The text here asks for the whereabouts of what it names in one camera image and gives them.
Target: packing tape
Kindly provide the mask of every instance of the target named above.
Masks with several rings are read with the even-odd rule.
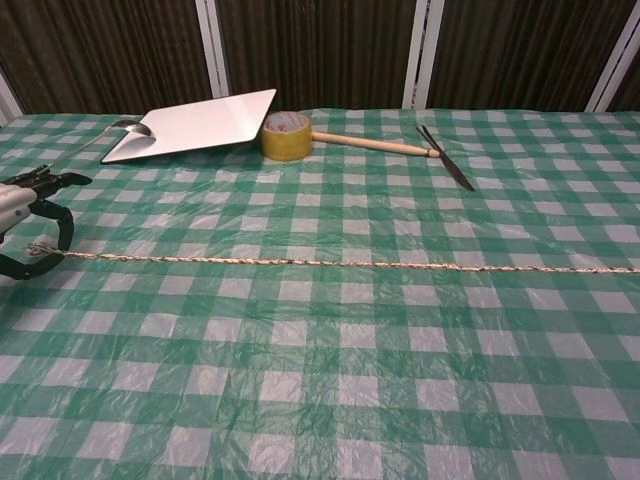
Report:
[[[311,120],[301,113],[272,113],[260,136],[262,153],[272,160],[298,160],[311,153]]]

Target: brown curtain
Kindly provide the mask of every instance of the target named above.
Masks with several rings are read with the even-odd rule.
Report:
[[[25,113],[145,113],[211,98],[193,0],[0,0]]]
[[[428,106],[582,111],[635,0],[449,0]]]
[[[610,112],[640,110],[640,51],[636,53],[633,62],[622,79],[611,105]]]
[[[416,0],[217,0],[233,93],[274,108],[400,107]]]

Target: braided rope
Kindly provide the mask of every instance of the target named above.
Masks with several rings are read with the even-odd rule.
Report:
[[[67,252],[57,248],[31,244],[30,255],[55,254],[85,260],[151,263],[213,263],[217,265],[302,265],[309,267],[391,268],[408,270],[454,270],[458,272],[543,272],[543,273],[640,273],[640,267],[537,267],[532,265],[471,266],[455,263],[401,263],[401,262],[342,262],[336,260],[300,260],[295,258],[224,258],[224,257],[169,257],[145,255],[119,255],[113,253]]]

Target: spoon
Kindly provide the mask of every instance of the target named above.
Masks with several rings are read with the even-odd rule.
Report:
[[[102,138],[105,134],[107,134],[108,132],[114,129],[123,129],[123,130],[126,130],[127,132],[137,133],[139,135],[144,135],[145,137],[150,137],[155,140],[155,136],[153,135],[153,132],[144,123],[136,122],[135,120],[129,120],[129,119],[118,120],[117,122],[114,122],[111,125],[109,125],[102,132],[100,132],[98,135],[93,137],[91,140],[89,140],[87,143],[82,145],[80,148],[74,150],[73,152],[67,155],[63,155],[60,158],[56,158],[53,162],[51,162],[49,166],[53,165],[54,163],[68,160],[71,157],[75,157],[82,150],[87,148],[89,145],[95,143],[98,139]]]

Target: green checkered tablecloth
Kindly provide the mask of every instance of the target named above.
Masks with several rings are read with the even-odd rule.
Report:
[[[640,114],[310,112],[437,159],[256,145],[60,170],[74,250],[639,266]],[[115,116],[0,129],[0,178]],[[50,221],[30,218],[2,253]],[[640,277],[66,259],[0,279],[0,477],[640,478]]]

